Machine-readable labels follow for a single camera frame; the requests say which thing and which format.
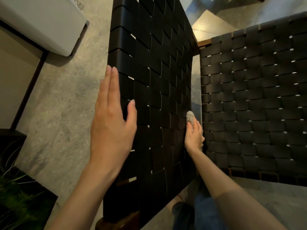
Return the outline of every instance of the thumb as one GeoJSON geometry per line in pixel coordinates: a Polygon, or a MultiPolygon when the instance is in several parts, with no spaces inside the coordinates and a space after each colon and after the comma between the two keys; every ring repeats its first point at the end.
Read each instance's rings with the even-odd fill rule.
{"type": "Polygon", "coordinates": [[[192,124],[190,122],[187,122],[187,132],[186,132],[186,134],[192,133],[192,129],[193,129],[192,124]]]}
{"type": "Polygon", "coordinates": [[[137,111],[135,108],[135,100],[131,100],[127,106],[127,120],[126,120],[126,127],[128,129],[133,129],[136,131],[136,118],[137,118],[137,111]]]}

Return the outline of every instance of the blue fabric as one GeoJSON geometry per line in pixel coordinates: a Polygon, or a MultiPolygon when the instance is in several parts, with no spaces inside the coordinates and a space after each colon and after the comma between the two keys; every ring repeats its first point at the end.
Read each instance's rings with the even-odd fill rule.
{"type": "Polygon", "coordinates": [[[194,200],[194,208],[179,202],[173,207],[173,230],[226,230],[212,197],[199,192],[194,200]]]}

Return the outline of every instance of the denim pant leg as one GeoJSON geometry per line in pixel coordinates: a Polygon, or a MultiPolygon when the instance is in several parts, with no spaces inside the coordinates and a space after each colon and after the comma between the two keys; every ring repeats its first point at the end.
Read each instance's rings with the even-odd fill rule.
{"type": "Polygon", "coordinates": [[[195,230],[226,230],[212,197],[199,192],[195,197],[195,230]]]}
{"type": "Polygon", "coordinates": [[[179,202],[173,207],[174,223],[173,230],[193,230],[194,208],[190,205],[179,202]]]}

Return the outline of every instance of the concrete floor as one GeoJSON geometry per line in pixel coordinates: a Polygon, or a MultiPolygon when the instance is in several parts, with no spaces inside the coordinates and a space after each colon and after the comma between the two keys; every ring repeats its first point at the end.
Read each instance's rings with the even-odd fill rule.
{"type": "MultiPolygon", "coordinates": [[[[71,193],[88,161],[94,103],[107,61],[113,0],[80,1],[90,22],[81,45],[73,58],[48,56],[17,127],[28,136],[17,167],[59,197],[50,220],[71,193]]],[[[264,3],[249,0],[243,6],[238,0],[226,4],[220,0],[181,2],[198,40],[307,10],[307,0],[266,0],[264,3]]],[[[193,111],[200,116],[199,56],[193,59],[192,74],[193,111]]],[[[234,180],[289,229],[305,229],[305,187],[234,180]]],[[[95,222],[101,217],[102,205],[95,222]]],[[[171,229],[172,221],[172,214],[164,208],[144,229],[171,229]]]]}

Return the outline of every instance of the person's left hand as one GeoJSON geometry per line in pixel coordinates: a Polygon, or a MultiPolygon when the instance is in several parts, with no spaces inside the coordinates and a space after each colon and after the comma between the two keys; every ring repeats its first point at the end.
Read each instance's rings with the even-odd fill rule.
{"type": "Polygon", "coordinates": [[[118,71],[107,65],[105,78],[100,83],[91,125],[89,163],[98,169],[106,168],[115,177],[130,153],[137,128],[134,100],[130,101],[127,110],[125,121],[120,105],[118,71]]]}

